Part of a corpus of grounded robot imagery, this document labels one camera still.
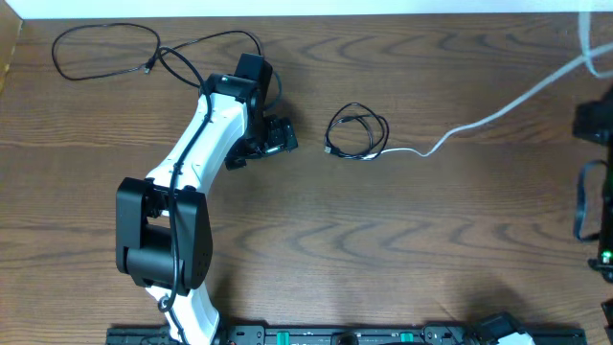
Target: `robotic arm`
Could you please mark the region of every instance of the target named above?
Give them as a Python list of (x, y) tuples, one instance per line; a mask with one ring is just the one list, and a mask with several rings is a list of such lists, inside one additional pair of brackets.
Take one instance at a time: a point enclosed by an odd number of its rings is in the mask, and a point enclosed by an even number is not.
[(175, 190), (172, 172), (181, 153), (197, 134), (209, 111), (201, 95), (192, 121), (170, 154), (145, 180), (127, 177), (117, 191), (117, 268), (129, 274), (158, 301), (170, 293), (173, 282), (171, 236), (167, 228), (151, 225), (148, 218), (169, 214), (170, 193), (175, 197), (179, 253), (179, 284), (172, 311), (165, 316), (170, 334), (191, 344), (210, 344), (219, 324), (204, 278), (212, 254), (213, 239), (206, 198), (221, 163), (236, 169), (246, 159), (263, 158), (298, 147), (288, 119), (263, 116), (272, 67), (263, 57), (243, 54), (234, 75), (212, 74), (211, 117), (185, 156)]

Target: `table surface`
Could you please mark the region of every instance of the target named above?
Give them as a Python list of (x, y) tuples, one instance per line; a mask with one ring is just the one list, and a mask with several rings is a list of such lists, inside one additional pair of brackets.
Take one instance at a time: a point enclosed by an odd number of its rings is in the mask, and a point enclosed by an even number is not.
[[(115, 192), (168, 154), (197, 94), (160, 65), (149, 75), (63, 79), (53, 39), (97, 22), (25, 23), (0, 96), (0, 342), (101, 343), (108, 327), (164, 322), (115, 267)], [(165, 45), (249, 30), (283, 78), (276, 113), (291, 119), (300, 147), (222, 168), (208, 195), (215, 253), (206, 286), (221, 313), (271, 325), (402, 325), (509, 311), (605, 343), (600, 303), (611, 286), (586, 265), (596, 245), (571, 235), (579, 169), (604, 150), (574, 139), (571, 124), (575, 106), (610, 81), (580, 67), (426, 159), (358, 162), (323, 147), (329, 118), (357, 101), (388, 119), (389, 147), (428, 150), (577, 56), (574, 14), (133, 22)], [(613, 38), (607, 22), (597, 18), (596, 41)], [(63, 40), (58, 58), (83, 76), (143, 62), (152, 47), (137, 30), (90, 30)], [(232, 35), (183, 53), (208, 75), (232, 73), (253, 51)], [(354, 148), (367, 139), (351, 124), (335, 138)], [(599, 229), (601, 183), (595, 172), (588, 230)]]

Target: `white string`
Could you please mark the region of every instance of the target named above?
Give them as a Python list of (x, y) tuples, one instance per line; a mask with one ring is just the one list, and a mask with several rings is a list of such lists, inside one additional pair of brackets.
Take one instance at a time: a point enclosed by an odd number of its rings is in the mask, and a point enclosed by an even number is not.
[[(613, 77), (613, 71), (607, 71), (607, 72), (603, 72), (603, 73), (599, 73), (598, 71), (596, 71), (596, 69), (594, 68), (594, 63), (592, 61), (593, 58), (599, 57), (603, 54), (609, 53), (611, 51), (613, 51), (613, 42), (607, 43), (607, 44), (603, 44), (602, 46), (599, 46), (595, 49), (590, 49), (590, 12), (589, 11), (582, 11), (579, 13), (579, 41), (580, 41), (580, 45), (581, 45), (581, 55), (578, 57), (575, 57), (574, 59), (572, 59), (570, 62), (568, 62), (567, 64), (565, 64), (564, 66), (562, 66), (560, 69), (558, 69), (557, 71), (555, 71), (553, 74), (551, 74), (549, 77), (545, 78), (544, 80), (540, 81), (538, 84), (536, 84), (535, 86), (533, 86), (530, 90), (528, 90), (527, 92), (525, 92), (523, 95), (519, 96), (517, 99), (515, 99), (513, 102), (505, 105), (502, 109), (496, 111), (495, 113), (487, 116), (486, 118), (483, 118), (475, 123), (472, 124), (468, 124), (468, 125), (463, 125), (463, 126), (458, 126), (455, 127), (451, 130), (449, 130), (447, 133), (444, 134), (444, 136), (439, 139), (439, 141), (434, 145), (434, 147), (432, 147), (432, 149), (430, 149), (430, 151), (426, 152), (426, 153), (421, 153), (416, 149), (411, 149), (411, 148), (396, 148), (396, 149), (386, 149), (384, 150), (382, 153), (387, 153), (387, 152), (396, 152), (396, 151), (411, 151), (413, 153), (418, 154), (421, 157), (427, 157), (430, 154), (434, 153), (436, 150), (439, 149), (439, 147), (443, 144), (443, 142), (445, 140), (447, 140), (447, 138), (449, 138), (450, 136), (452, 136), (453, 134), (463, 131), (463, 130), (468, 130), (468, 129), (472, 129), (475, 127), (480, 127), (483, 126), (489, 122), (492, 122), (504, 115), (506, 115), (508, 112), (510, 112), (511, 110), (513, 110), (514, 108), (516, 108), (518, 105), (524, 103), (526, 100), (528, 100), (530, 97), (532, 97), (534, 94), (536, 94), (538, 91), (544, 89), (546, 86), (548, 86), (549, 84), (553, 83), (554, 81), (557, 81), (558, 79), (560, 79), (562, 76), (566, 75), (567, 73), (569, 73), (570, 71), (574, 70), (575, 68), (581, 66), (582, 64), (585, 64), (588, 68), (588, 70), (596, 77), (599, 79), (604, 79), (604, 78), (610, 78)], [(373, 158), (374, 157), (374, 153), (370, 154), (366, 157), (364, 157), (364, 159), (369, 159), (369, 158)]]

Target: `white background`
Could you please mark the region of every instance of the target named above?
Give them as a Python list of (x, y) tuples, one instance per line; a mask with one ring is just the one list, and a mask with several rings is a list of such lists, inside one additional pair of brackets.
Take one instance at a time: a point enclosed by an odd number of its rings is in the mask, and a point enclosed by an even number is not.
[(613, 0), (7, 0), (23, 19), (613, 11)]

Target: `cable connector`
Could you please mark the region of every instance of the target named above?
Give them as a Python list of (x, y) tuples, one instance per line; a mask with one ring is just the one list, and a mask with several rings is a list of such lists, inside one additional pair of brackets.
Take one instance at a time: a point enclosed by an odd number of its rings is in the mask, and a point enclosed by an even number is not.
[(149, 74), (149, 72), (151, 72), (153, 65), (155, 65), (155, 57), (151, 57), (145, 64), (145, 74)]

